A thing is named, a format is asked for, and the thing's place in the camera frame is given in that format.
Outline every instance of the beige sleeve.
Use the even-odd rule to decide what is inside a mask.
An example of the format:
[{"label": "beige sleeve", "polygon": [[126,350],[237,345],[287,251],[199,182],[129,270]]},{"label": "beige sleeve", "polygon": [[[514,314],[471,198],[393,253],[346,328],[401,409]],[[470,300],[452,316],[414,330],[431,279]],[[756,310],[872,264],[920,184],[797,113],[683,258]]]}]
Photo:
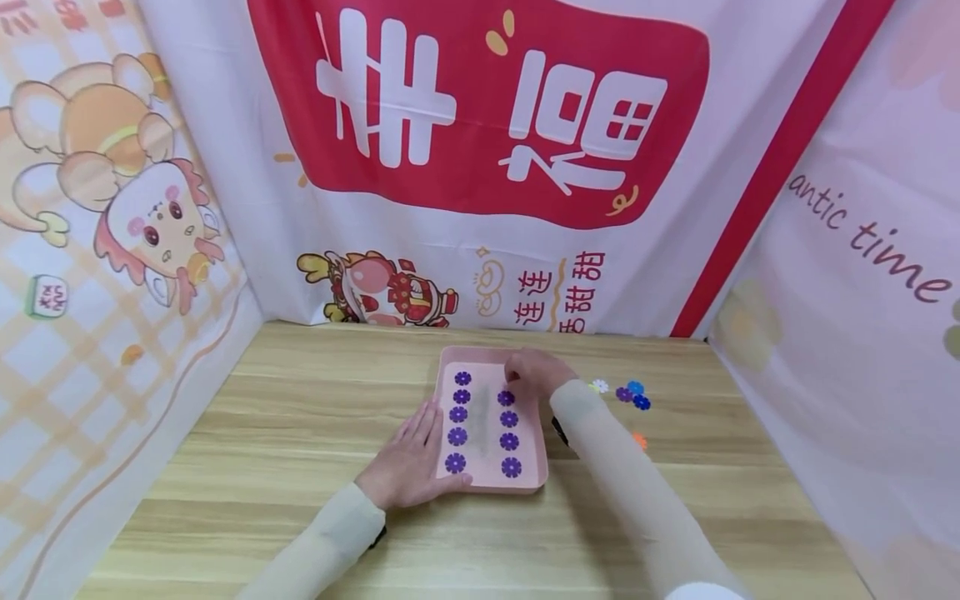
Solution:
[{"label": "beige sleeve", "polygon": [[656,597],[690,583],[715,584],[746,597],[696,519],[603,398],[573,380],[554,393],[550,406],[643,559]]},{"label": "beige sleeve", "polygon": [[376,541],[386,516],[351,483],[267,565],[238,599],[314,600]]}]

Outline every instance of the right hand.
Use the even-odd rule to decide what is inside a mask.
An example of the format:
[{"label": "right hand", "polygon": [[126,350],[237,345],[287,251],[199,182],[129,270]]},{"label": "right hand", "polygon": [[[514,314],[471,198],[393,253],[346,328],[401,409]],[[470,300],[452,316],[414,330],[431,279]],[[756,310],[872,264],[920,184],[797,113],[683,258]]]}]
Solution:
[{"label": "right hand", "polygon": [[504,365],[507,381],[520,379],[540,400],[549,400],[563,384],[577,379],[577,373],[553,354],[533,348],[515,352]]}]

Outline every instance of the cartoon character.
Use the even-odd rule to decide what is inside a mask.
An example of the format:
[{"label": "cartoon character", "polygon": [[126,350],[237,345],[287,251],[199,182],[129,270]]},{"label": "cartoon character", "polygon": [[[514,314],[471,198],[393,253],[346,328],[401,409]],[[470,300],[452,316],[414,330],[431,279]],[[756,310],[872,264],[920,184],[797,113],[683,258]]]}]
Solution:
[{"label": "cartoon character", "polygon": [[224,260],[210,241],[220,235],[220,221],[202,182],[183,158],[149,166],[106,207],[93,238],[93,250],[114,271],[126,269],[164,306],[176,297],[182,315],[209,265]]},{"label": "cartoon character", "polygon": [[63,248],[63,199],[99,213],[93,250],[164,306],[190,309],[220,221],[193,164],[172,158],[174,129],[151,108],[170,101],[159,58],[118,55],[28,81],[0,108],[0,221]]},{"label": "cartoon character", "polygon": [[[64,247],[69,224],[51,209],[57,200],[103,212],[150,164],[173,155],[173,127],[151,110],[152,97],[171,98],[153,54],[18,84],[0,108],[0,221]],[[59,185],[45,183],[50,170]]]},{"label": "cartoon character", "polygon": [[449,327],[460,296],[417,275],[409,260],[387,260],[380,252],[302,254],[297,268],[308,283],[329,280],[333,302],[324,307],[332,322]]}]

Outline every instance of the table surface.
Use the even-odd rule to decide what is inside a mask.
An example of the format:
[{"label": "table surface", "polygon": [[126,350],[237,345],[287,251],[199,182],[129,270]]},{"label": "table surface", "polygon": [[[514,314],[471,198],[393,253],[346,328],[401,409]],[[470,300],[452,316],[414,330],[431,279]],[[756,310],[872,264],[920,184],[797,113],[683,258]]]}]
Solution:
[{"label": "table surface", "polygon": [[[532,346],[605,395],[757,598],[869,598],[730,376],[701,342],[328,324],[264,325],[81,599],[230,598],[349,482],[425,397],[446,346]],[[548,428],[533,496],[464,495],[391,514],[324,598],[648,598],[643,569]]]}]

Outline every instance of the hand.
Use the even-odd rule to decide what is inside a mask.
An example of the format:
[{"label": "hand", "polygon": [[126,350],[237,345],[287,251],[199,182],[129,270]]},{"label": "hand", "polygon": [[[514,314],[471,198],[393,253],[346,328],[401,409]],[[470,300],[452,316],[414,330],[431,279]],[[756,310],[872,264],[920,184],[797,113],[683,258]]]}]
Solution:
[{"label": "hand", "polygon": [[426,400],[403,422],[354,483],[380,510],[429,502],[466,490],[473,477],[466,473],[437,479],[437,461],[444,433],[444,413]]},{"label": "hand", "polygon": [[541,400],[549,400],[557,388],[577,378],[577,373],[564,361],[533,348],[514,353],[504,366],[504,374],[507,381],[520,379],[525,382]]}]

